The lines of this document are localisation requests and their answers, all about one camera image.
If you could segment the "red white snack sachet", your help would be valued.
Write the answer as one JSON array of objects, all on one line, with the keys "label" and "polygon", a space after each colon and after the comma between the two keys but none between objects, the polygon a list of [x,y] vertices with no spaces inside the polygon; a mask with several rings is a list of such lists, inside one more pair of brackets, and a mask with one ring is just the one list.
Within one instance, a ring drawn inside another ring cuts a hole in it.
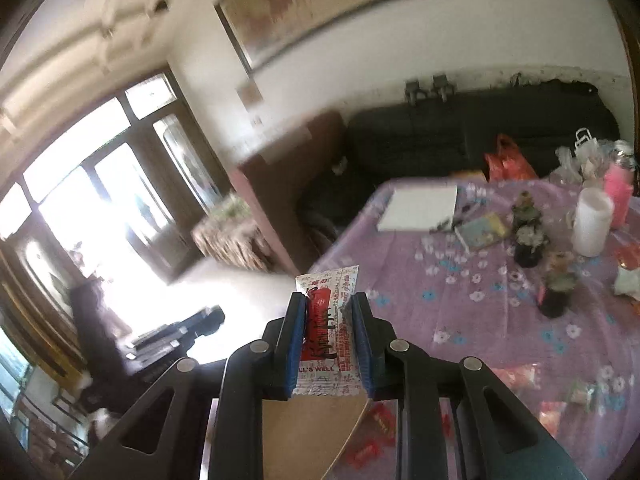
[{"label": "red white snack sachet", "polygon": [[361,390],[348,300],[356,292],[358,266],[299,275],[308,299],[296,396],[356,396]]}]

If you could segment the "cardboard box tray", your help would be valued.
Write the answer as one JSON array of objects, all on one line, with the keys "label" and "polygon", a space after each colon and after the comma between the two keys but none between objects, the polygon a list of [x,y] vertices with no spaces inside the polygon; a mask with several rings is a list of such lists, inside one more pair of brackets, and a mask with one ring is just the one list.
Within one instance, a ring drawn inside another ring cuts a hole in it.
[{"label": "cardboard box tray", "polygon": [[293,396],[262,402],[262,469],[266,479],[322,479],[340,457],[369,400]]}]

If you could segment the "black pot figurine near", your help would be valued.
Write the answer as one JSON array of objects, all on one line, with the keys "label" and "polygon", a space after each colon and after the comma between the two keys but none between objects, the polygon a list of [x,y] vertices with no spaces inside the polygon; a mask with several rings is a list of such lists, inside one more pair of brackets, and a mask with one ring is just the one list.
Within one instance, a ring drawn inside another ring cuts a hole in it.
[{"label": "black pot figurine near", "polygon": [[538,310],[546,318],[559,318],[570,305],[578,282],[573,262],[570,252],[552,252],[547,259],[537,300]]}]

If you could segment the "black pot figurine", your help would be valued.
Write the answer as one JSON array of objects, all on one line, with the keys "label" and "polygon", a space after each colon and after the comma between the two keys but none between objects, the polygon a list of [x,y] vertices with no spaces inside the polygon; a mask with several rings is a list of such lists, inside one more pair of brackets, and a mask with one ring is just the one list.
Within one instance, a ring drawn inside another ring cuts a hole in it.
[{"label": "black pot figurine", "polygon": [[541,262],[549,239],[542,225],[542,213],[535,206],[532,194],[523,191],[512,206],[512,238],[514,260],[524,269]]},{"label": "black pot figurine", "polygon": [[538,310],[546,318],[559,318],[570,305],[578,282],[573,262],[570,252],[552,252],[547,259],[537,300]]}]

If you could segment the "purple floral tablecloth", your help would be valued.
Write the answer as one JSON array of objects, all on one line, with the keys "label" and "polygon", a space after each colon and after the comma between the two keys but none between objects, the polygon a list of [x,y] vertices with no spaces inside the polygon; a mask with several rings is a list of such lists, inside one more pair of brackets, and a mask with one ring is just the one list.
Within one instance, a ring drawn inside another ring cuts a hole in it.
[{"label": "purple floral tablecloth", "polygon": [[639,318],[613,285],[618,248],[639,239],[638,209],[608,236],[601,255],[574,260],[570,305],[551,319],[537,307],[541,268],[519,266],[510,242],[468,252],[449,233],[378,228],[396,191],[429,186],[424,179],[383,184],[314,272],[356,266],[357,289],[373,313],[435,358],[478,356],[497,368],[535,364],[539,387],[518,393],[532,411],[565,401],[575,382],[592,385],[589,408],[565,408],[560,445],[590,479],[637,478]]}]

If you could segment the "black pot figurine far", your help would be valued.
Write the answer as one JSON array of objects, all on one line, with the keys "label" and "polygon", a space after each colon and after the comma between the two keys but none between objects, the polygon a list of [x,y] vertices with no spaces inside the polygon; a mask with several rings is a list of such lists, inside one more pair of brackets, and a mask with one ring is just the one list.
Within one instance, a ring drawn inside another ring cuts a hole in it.
[{"label": "black pot figurine far", "polygon": [[535,206],[532,194],[523,191],[512,206],[512,238],[514,260],[524,269],[541,262],[549,239],[542,225],[542,213]]}]

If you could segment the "small colourful booklet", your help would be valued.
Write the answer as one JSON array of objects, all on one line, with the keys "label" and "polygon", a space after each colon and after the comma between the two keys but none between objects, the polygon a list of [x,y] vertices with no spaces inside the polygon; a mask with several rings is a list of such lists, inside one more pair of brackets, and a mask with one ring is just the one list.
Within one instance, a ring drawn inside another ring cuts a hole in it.
[{"label": "small colourful booklet", "polygon": [[466,252],[478,252],[504,240],[509,229],[495,212],[460,223],[454,228]]}]

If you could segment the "white plastic jar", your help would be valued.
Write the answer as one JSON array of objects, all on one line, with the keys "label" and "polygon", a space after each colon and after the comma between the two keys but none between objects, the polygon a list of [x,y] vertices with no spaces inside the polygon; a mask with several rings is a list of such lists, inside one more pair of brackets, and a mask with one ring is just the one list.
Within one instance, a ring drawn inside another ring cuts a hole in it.
[{"label": "white plastic jar", "polygon": [[574,251],[593,258],[602,252],[611,229],[614,204],[600,188],[584,188],[578,196],[573,226]]}]

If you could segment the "white paper pad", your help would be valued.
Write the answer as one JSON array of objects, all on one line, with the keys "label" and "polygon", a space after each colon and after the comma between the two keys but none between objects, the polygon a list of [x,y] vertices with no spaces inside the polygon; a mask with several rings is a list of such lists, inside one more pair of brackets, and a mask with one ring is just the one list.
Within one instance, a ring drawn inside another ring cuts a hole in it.
[{"label": "white paper pad", "polygon": [[452,184],[396,188],[378,222],[378,230],[448,230],[456,213],[457,196],[458,188]]}]

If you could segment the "red plastic bag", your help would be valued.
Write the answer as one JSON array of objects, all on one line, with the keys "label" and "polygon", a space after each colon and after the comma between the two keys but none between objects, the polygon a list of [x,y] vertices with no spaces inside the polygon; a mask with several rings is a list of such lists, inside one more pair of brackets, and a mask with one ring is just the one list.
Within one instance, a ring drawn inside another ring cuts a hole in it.
[{"label": "red plastic bag", "polygon": [[485,153],[490,182],[510,180],[535,180],[538,178],[534,168],[526,160],[518,144],[510,136],[500,133],[496,140],[496,150]]}]

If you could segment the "pink water bottle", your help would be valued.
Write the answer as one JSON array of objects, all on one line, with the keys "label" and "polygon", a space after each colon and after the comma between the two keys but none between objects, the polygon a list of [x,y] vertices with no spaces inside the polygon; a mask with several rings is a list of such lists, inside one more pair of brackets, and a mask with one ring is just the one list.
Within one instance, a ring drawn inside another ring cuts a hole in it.
[{"label": "pink water bottle", "polygon": [[604,192],[614,205],[611,229],[616,230],[626,221],[629,202],[634,194],[634,174],[637,163],[634,148],[624,140],[614,143],[613,159],[604,176]]}]

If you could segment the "black sofa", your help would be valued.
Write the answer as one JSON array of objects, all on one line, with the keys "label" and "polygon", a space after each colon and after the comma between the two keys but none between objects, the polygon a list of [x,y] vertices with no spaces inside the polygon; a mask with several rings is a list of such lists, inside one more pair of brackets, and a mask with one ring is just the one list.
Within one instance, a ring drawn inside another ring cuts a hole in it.
[{"label": "black sofa", "polygon": [[502,134],[545,177],[558,164],[556,149],[573,144],[580,128],[598,139],[620,136],[595,86],[557,79],[360,110],[347,122],[329,166],[300,194],[297,218],[331,244],[382,183],[485,172],[485,157]]}]

